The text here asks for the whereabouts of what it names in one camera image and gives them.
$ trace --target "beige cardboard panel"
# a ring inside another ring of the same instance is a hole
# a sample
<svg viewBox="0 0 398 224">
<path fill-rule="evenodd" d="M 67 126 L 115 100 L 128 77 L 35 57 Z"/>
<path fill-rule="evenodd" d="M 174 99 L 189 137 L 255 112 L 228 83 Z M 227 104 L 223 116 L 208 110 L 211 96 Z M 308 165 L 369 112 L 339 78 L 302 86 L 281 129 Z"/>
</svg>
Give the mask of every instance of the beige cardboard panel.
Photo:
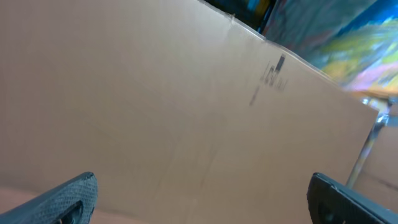
<svg viewBox="0 0 398 224">
<path fill-rule="evenodd" d="M 363 170 L 398 186 L 398 128 L 384 127 L 368 155 Z"/>
<path fill-rule="evenodd" d="M 391 184 L 362 172 L 355 182 L 354 189 L 373 202 L 398 213 L 398 191 Z"/>
<path fill-rule="evenodd" d="M 0 185 L 90 170 L 145 221 L 308 223 L 312 173 L 345 182 L 376 116 L 194 0 L 6 0 L 0 29 Z"/>
</svg>

